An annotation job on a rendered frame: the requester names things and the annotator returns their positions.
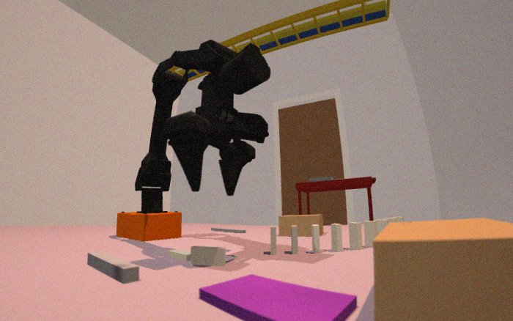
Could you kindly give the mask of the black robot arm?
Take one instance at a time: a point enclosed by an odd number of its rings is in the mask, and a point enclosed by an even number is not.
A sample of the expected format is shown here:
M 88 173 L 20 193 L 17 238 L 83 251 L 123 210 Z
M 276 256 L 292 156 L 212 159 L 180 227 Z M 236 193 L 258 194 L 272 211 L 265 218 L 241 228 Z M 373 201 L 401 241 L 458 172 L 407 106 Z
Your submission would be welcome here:
M 185 70 L 180 74 L 169 71 L 179 67 Z M 198 85 L 202 90 L 202 101 L 206 97 L 226 97 L 234 103 L 234 93 L 241 95 L 266 82 L 270 77 L 270 67 L 260 48 L 248 44 L 239 53 L 208 40 L 199 49 L 175 51 L 171 58 L 162 61 L 152 77 L 152 91 L 156 99 L 152 121 L 150 148 L 141 162 L 135 181 L 136 191 L 141 191 L 141 211 L 137 213 L 167 213 L 163 211 L 163 192 L 169 191 L 171 182 L 171 161 L 166 156 L 167 139 L 162 138 L 163 124 L 171 117 L 173 102 L 180 96 L 188 82 L 188 71 L 206 70 L 210 72 Z M 269 136 L 268 123 L 258 114 L 230 112 L 225 106 L 219 120 L 219 133 L 233 133 L 237 138 L 264 143 Z M 161 188 L 142 188 L 161 187 Z

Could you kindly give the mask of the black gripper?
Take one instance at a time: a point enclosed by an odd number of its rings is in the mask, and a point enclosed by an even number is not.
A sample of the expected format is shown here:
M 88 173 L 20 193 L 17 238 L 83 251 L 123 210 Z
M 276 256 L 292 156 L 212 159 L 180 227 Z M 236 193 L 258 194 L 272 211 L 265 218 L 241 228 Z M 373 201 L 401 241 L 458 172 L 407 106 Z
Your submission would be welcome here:
M 222 160 L 218 160 L 227 196 L 233 196 L 242 168 L 256 158 L 255 148 L 245 141 L 230 142 L 237 137 L 219 133 L 218 126 L 222 110 L 238 112 L 234 103 L 226 97 L 206 97 L 196 113 L 189 111 L 169 117 L 163 124 L 162 138 L 169 139 L 178 161 L 193 192 L 200 190 L 203 154 L 208 145 L 219 149 Z

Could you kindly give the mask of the magenta flat block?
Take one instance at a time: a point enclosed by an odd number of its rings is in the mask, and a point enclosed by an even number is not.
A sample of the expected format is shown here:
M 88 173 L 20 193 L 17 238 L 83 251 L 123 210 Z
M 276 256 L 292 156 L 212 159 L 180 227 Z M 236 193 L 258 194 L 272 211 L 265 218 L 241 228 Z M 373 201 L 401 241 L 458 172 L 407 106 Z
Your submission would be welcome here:
M 199 288 L 199 299 L 243 321 L 345 321 L 357 296 L 256 275 Z

